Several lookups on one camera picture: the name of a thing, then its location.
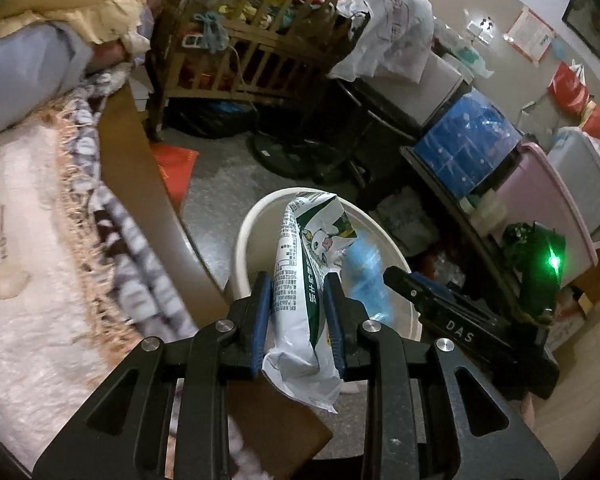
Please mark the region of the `white plastic bag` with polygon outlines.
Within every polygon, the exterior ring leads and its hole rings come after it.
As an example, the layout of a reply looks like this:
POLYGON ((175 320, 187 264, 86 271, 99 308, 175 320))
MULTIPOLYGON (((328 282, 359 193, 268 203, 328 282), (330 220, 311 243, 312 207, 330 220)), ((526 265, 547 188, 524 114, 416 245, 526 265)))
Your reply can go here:
POLYGON ((420 81, 434 41, 429 0, 340 0, 337 10, 346 18, 362 18, 363 25, 353 49, 330 70, 329 78, 420 81))

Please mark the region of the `patterned fringed blanket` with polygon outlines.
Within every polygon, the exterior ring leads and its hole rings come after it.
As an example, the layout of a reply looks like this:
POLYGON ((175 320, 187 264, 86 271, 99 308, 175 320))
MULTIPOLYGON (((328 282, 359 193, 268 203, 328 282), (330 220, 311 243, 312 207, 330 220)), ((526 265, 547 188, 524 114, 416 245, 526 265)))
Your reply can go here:
MULTIPOLYGON (((128 78, 124 68, 88 76, 68 96, 61 116, 69 129, 60 139, 61 201, 68 214, 79 269, 88 281, 90 321, 96 340, 108 349, 116 368, 145 338, 163 342, 192 338, 201 327, 187 312, 169 275, 129 211, 102 180, 98 122, 109 97, 128 78)), ((230 478, 262 479, 265 471, 246 447, 234 419, 227 414, 230 478)), ((175 437, 172 422, 166 471, 174 478, 175 437)))

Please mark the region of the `pink plastic storage bin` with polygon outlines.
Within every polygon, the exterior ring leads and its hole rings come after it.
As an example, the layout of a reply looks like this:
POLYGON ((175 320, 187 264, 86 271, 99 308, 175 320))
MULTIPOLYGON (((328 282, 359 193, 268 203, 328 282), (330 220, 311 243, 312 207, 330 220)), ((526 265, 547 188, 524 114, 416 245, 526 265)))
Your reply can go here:
POLYGON ((495 190, 506 207, 506 224, 538 222, 565 237, 562 286, 566 286, 598 263, 590 232, 542 148, 532 142, 519 143, 515 152, 516 167, 495 190))

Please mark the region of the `blue snack bag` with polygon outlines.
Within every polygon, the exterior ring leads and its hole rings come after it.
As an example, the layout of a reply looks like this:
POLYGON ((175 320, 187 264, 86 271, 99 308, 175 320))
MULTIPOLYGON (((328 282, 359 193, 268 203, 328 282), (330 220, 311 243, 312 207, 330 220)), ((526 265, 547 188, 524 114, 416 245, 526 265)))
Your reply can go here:
POLYGON ((394 309, 382 278, 384 271, 379 249, 362 235, 344 254, 343 274, 349 284, 349 296, 364 304, 372 320, 391 325, 394 309))

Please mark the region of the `white round trash bin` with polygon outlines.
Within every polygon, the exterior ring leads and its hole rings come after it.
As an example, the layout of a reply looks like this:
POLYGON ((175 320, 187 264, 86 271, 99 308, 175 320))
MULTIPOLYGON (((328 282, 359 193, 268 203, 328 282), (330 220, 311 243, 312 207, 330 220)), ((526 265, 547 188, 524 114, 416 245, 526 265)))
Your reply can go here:
MULTIPOLYGON (((251 294, 251 285, 259 272, 272 273, 280 226, 286 205, 299 193, 316 194, 316 188, 282 188, 255 203, 240 225, 230 259, 230 277, 224 288, 227 301, 233 302, 251 294)), ((398 245, 375 219, 344 198, 340 200, 352 226, 376 244, 385 266, 408 269, 398 245)), ((422 324, 412 304, 393 290, 388 291, 394 318, 391 326, 404 338, 419 341, 422 324)))

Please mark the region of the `black fan base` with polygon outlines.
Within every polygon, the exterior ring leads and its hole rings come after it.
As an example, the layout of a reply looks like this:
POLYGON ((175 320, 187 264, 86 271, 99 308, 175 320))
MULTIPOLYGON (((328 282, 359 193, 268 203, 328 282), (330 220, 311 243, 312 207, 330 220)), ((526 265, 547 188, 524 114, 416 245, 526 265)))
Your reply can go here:
POLYGON ((248 136, 247 146, 261 166, 284 178, 327 185, 350 178, 351 163, 325 144, 256 132, 248 136))

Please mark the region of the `red paper bag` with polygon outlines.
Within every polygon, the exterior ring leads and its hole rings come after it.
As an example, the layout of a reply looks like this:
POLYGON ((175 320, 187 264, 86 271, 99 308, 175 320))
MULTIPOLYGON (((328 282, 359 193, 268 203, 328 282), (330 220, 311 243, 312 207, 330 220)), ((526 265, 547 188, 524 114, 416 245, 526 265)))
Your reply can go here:
POLYGON ((186 199, 198 152, 166 143, 149 144, 170 201, 179 214, 186 199))

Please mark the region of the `wall power socket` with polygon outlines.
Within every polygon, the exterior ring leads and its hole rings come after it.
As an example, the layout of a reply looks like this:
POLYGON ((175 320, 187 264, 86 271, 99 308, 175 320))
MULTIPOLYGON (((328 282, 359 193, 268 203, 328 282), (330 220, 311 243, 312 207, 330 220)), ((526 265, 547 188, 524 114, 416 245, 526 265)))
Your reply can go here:
POLYGON ((466 26, 470 36, 485 46, 490 46, 494 38, 494 23, 490 16, 470 21, 466 26))

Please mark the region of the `wall notice paper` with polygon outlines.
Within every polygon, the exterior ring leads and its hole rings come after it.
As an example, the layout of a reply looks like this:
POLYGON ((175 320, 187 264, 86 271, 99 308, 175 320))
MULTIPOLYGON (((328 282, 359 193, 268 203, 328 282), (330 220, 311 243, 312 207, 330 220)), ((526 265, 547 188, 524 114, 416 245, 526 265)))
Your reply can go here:
POLYGON ((556 32, 538 14, 524 6, 503 38, 534 65, 539 65, 556 32))

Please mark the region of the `wooden baby crib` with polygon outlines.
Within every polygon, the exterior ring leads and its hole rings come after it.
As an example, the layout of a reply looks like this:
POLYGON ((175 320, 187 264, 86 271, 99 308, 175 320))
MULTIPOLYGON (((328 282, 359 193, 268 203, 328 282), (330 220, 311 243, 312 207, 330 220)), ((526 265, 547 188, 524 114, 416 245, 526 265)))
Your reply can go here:
POLYGON ((354 45, 340 0, 157 0, 147 55, 148 138, 173 99, 279 103, 354 45))

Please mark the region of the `grey-blue quilt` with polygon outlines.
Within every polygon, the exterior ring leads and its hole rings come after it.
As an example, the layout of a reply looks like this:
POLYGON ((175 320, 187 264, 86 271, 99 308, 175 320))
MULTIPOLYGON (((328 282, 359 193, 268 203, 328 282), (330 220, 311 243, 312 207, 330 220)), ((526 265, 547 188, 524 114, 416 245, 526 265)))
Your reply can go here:
POLYGON ((0 132, 83 79, 120 63, 138 63, 120 39, 88 44, 68 24, 31 24, 0 38, 0 132))

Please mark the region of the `white milk powder bag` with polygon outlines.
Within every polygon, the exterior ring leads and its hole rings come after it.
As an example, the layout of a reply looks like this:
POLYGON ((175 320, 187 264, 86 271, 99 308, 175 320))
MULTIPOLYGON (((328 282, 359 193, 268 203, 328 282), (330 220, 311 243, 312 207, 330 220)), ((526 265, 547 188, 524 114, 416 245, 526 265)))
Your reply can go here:
POLYGON ((288 398, 329 413, 341 379, 330 348, 324 281, 340 272, 357 238, 336 194, 300 192, 284 209, 273 275, 274 344, 262 372, 288 398))

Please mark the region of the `wooden bed frame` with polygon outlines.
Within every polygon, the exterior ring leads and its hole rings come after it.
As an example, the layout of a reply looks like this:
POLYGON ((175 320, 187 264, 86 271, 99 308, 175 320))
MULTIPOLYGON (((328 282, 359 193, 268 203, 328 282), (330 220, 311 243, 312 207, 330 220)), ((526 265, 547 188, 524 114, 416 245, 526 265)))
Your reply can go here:
MULTIPOLYGON (((102 180, 147 238, 196 324, 205 326, 227 314, 221 289, 166 194, 127 84, 108 99, 98 132, 102 180)), ((309 408, 263 378, 230 385, 227 407, 246 447, 275 479, 289 479, 332 438, 309 408)))

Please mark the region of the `blue storage box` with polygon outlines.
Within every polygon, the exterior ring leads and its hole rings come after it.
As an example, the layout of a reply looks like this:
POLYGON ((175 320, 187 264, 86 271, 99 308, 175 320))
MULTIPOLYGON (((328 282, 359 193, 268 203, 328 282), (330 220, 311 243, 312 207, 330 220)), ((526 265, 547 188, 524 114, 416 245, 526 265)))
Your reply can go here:
POLYGON ((472 89, 419 140, 414 152, 461 200, 501 165, 520 140, 514 125, 472 89))

